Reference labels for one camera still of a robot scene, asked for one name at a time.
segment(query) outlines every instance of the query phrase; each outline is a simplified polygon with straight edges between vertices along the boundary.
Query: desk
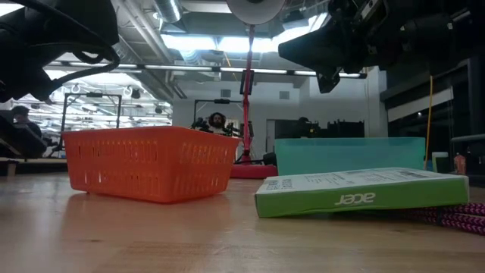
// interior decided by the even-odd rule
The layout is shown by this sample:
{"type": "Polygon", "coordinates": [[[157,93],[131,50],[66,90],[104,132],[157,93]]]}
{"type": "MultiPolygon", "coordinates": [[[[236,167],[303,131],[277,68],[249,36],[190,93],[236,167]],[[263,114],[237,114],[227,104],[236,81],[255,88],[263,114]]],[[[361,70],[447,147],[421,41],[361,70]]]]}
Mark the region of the desk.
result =
{"type": "MultiPolygon", "coordinates": [[[[485,237],[406,221],[259,219],[260,180],[174,205],[0,178],[1,272],[483,272],[485,237]]],[[[484,189],[473,189],[475,200],[484,189]]]]}

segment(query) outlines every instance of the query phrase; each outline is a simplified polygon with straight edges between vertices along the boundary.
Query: red pole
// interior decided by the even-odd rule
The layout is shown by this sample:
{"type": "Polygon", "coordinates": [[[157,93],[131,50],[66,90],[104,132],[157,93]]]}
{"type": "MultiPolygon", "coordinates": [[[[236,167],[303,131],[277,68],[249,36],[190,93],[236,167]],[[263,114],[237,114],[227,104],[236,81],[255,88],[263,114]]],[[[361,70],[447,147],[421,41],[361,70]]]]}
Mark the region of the red pole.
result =
{"type": "Polygon", "coordinates": [[[252,63],[252,43],[255,39],[255,25],[249,25],[249,50],[246,63],[246,78],[244,82],[244,100],[242,106],[244,109],[244,152],[241,161],[251,161],[251,139],[249,137],[249,84],[251,79],[251,63],[252,63]]]}

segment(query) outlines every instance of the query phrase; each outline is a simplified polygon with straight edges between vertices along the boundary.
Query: red base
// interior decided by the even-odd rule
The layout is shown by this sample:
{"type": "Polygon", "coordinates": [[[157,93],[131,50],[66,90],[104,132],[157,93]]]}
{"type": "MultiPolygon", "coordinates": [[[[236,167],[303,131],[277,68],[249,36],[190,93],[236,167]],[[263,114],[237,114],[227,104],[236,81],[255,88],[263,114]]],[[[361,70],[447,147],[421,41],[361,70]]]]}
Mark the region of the red base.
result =
{"type": "Polygon", "coordinates": [[[264,179],[278,175],[276,166],[268,165],[234,165],[230,172],[231,178],[264,179]]]}

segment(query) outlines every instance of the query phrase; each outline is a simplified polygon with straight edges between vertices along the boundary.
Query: acer box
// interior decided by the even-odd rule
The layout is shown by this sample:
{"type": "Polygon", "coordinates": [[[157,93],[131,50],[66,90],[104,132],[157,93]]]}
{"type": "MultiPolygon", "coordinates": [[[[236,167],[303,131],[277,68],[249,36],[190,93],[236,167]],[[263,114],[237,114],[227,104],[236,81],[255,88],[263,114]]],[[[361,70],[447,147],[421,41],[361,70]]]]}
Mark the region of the acer box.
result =
{"type": "Polygon", "coordinates": [[[468,178],[408,168],[269,177],[255,202],[259,217],[457,205],[468,202],[468,178]]]}

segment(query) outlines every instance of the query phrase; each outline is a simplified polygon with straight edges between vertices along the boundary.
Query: teal plastic container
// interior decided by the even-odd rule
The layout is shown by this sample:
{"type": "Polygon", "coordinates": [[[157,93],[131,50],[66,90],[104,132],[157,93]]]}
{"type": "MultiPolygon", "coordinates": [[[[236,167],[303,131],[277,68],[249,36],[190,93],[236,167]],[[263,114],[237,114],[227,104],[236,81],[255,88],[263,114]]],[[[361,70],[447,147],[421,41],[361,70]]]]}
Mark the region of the teal plastic container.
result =
{"type": "Polygon", "coordinates": [[[276,140],[278,175],[318,174],[367,168],[423,169],[424,138],[276,140]]]}

